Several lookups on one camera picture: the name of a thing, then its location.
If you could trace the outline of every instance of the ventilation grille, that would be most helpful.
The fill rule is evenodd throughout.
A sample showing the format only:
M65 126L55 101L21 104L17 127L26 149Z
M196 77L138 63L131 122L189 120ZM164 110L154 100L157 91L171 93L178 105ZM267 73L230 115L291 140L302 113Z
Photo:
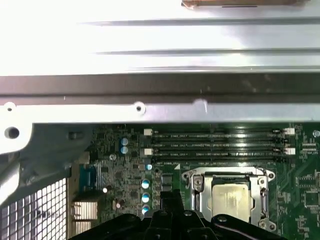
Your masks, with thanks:
M1 240L65 240L66 179L57 181L1 210Z

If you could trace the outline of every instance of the screw hole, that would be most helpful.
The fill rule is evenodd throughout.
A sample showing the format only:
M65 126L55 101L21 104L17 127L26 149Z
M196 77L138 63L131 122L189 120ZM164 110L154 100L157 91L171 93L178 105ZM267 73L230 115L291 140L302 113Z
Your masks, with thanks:
M7 139L16 139L20 135L20 131L16 127L8 127L4 131L4 135Z

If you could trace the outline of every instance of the green circuit board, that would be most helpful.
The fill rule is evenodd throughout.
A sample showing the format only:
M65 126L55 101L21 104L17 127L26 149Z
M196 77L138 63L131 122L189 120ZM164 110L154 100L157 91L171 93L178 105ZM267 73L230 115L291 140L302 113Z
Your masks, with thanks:
M100 125L94 131L90 185L105 190L99 221L160 207L160 192L179 189L191 209L182 174L199 167L255 166L275 173L268 185L269 219L289 240L320 239L319 123Z

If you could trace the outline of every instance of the motherboard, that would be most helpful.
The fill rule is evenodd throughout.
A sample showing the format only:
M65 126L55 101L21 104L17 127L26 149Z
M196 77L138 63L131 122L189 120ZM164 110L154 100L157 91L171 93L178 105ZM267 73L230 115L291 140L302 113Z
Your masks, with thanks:
M320 236L320 124L99 125L79 192L98 191L99 223L160 208L229 214L290 240Z

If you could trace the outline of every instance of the cpu socket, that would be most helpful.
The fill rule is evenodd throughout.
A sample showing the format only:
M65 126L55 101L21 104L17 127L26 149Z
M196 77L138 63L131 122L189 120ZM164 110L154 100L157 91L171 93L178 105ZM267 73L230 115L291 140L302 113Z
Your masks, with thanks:
M270 232L268 182L275 173L258 167L198 167L182 174L191 187L191 209L204 218L227 214Z

